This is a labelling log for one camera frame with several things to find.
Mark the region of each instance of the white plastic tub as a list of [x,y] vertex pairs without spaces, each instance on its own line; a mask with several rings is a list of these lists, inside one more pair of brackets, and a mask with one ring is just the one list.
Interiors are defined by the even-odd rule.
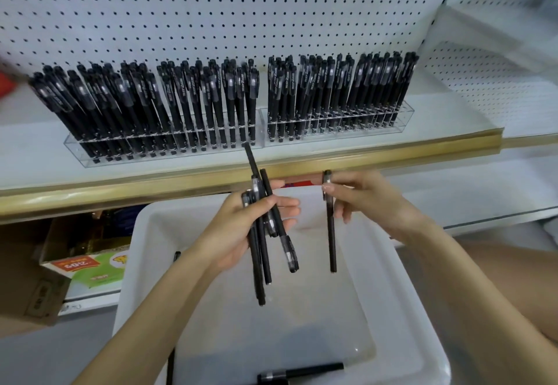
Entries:
[[[320,187],[278,193],[301,200],[290,232],[300,270],[290,273],[279,241],[269,239],[273,283],[266,286],[265,306],[255,299],[249,254],[217,278],[178,342],[175,383],[243,385],[264,370],[343,361],[344,371],[307,382],[449,384],[447,357],[389,237],[360,215],[347,226],[336,223],[338,273],[332,274]],[[141,211],[114,333],[225,197],[158,202]]]

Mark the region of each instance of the pen holder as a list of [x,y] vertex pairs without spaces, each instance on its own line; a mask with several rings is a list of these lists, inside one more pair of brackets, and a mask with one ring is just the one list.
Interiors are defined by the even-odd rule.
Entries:
[[[95,167],[95,166],[105,166],[114,165],[119,163],[132,163],[141,162],[147,160],[163,160],[176,157],[186,157],[186,156],[200,156],[203,154],[216,154],[216,153],[227,153],[229,151],[243,151],[241,142],[241,128],[238,125],[238,120],[235,121],[234,136],[235,136],[235,148],[231,147],[231,131],[229,130],[229,123],[227,113],[223,113],[224,116],[224,136],[227,142],[227,148],[223,148],[223,143],[221,142],[221,136],[219,128],[217,128],[217,120],[215,119],[215,141],[217,148],[213,148],[211,144],[211,131],[205,125],[205,136],[206,136],[206,146],[205,151],[202,150],[202,145],[200,144],[199,134],[201,131],[193,131],[192,134],[196,140],[195,145],[192,144],[189,139],[189,133],[184,131],[172,131],[171,133],[158,133],[158,134],[144,134],[144,135],[130,135],[130,136],[117,136],[112,138],[95,139],[95,140],[76,140],[72,134],[68,135],[64,144],[70,150],[70,152],[76,157],[76,159],[84,167]],[[244,112],[244,118],[248,119],[248,114]],[[264,123],[261,122],[263,116],[260,113],[256,113],[255,116],[255,143],[252,148],[262,148],[264,146]],[[248,122],[244,126],[246,139],[250,140],[250,134],[248,129]],[[180,139],[178,135],[181,135],[187,142],[187,148],[182,151],[179,147]],[[175,150],[171,150],[172,144],[176,146]],[[134,151],[133,148],[141,147],[144,151]],[[90,156],[89,154],[94,152],[111,154],[111,156]]]
[[415,110],[403,101],[400,107],[371,107],[353,111],[315,113],[305,120],[270,122],[262,109],[265,124],[265,146],[297,142],[326,141],[340,138],[394,134],[403,132]]

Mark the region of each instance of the forearm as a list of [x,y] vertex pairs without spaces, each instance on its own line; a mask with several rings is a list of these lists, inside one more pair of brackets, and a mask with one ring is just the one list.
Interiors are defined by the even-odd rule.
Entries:
[[461,327],[490,383],[558,383],[558,350],[496,289],[463,248],[433,223],[405,237]]
[[152,384],[216,275],[199,252],[185,251],[74,385]]

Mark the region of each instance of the red package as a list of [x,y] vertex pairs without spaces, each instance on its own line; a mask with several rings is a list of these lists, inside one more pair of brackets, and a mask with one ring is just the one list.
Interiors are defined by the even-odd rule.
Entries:
[[0,72],[0,99],[12,92],[15,87],[16,83],[12,82],[4,73]]

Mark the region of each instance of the person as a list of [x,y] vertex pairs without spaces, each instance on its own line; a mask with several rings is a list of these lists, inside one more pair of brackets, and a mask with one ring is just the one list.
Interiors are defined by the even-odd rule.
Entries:
[[[376,170],[335,172],[332,182],[323,189],[336,199],[337,218],[349,222],[359,211],[415,253],[451,307],[488,383],[558,384],[558,349],[442,227]],[[274,189],[283,185],[272,181]],[[294,226],[300,213],[296,198],[273,195],[243,208],[240,193],[230,194],[205,231],[161,277],[74,385],[152,384],[204,292],[241,259],[250,226],[274,204],[280,207],[285,228]]]

